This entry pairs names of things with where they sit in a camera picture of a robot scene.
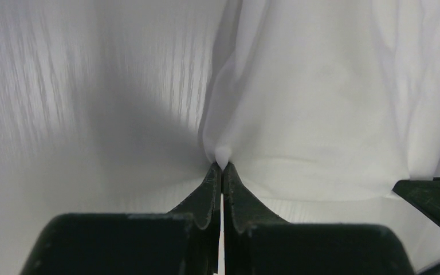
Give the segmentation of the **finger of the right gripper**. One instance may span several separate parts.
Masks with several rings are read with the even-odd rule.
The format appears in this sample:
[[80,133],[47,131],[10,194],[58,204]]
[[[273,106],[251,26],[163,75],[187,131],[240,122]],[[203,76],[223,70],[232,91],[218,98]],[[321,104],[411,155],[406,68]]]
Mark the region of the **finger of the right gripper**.
[[392,191],[440,227],[440,177],[400,180]]

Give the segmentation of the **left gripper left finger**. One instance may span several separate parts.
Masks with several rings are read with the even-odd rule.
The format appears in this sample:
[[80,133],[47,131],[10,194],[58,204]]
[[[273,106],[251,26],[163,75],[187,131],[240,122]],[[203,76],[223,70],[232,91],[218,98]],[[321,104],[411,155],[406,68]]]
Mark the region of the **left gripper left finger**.
[[42,230],[22,274],[214,274],[221,229],[221,176],[162,214],[67,213]]

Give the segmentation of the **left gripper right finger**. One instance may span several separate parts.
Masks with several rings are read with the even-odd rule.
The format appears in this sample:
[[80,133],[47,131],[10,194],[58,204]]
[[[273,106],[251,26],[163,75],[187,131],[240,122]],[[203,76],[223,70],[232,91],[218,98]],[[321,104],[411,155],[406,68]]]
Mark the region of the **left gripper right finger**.
[[290,223],[223,171],[226,274],[413,274],[402,243],[373,224]]

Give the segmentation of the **white printed t-shirt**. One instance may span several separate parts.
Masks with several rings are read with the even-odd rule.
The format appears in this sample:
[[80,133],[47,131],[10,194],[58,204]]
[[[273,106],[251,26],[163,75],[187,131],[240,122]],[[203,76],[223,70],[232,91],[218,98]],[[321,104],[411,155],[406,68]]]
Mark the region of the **white printed t-shirt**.
[[440,176],[440,1],[240,1],[202,129],[260,196],[355,201]]

